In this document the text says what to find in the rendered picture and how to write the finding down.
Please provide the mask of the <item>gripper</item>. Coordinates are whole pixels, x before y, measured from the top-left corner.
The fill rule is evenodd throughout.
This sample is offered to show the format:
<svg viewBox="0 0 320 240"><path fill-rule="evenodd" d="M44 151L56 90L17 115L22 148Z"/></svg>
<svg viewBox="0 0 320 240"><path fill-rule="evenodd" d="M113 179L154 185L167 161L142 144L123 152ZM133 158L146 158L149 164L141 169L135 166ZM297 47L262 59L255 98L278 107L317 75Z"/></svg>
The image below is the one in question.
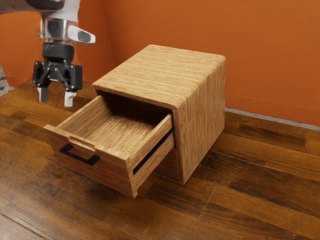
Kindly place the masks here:
<svg viewBox="0 0 320 240"><path fill-rule="evenodd" d="M72 107L77 91L83 88L83 67L74 65L75 50L72 45L61 42L45 42L42 45L44 62L36 61L33 67L32 82L37 86L39 101L48 101L49 74L51 66L56 67L57 80L65 88L64 106Z"/></svg>

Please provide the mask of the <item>wooden cabinet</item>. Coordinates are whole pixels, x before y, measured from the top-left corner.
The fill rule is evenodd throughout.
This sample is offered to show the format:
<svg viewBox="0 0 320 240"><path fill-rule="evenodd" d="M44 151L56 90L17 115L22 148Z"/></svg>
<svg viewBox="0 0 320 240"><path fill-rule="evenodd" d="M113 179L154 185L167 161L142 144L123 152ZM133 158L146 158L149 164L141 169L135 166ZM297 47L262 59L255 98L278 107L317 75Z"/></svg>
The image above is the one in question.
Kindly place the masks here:
<svg viewBox="0 0 320 240"><path fill-rule="evenodd" d="M172 111L181 184L188 181L225 127L223 55L151 44L92 87Z"/></svg>

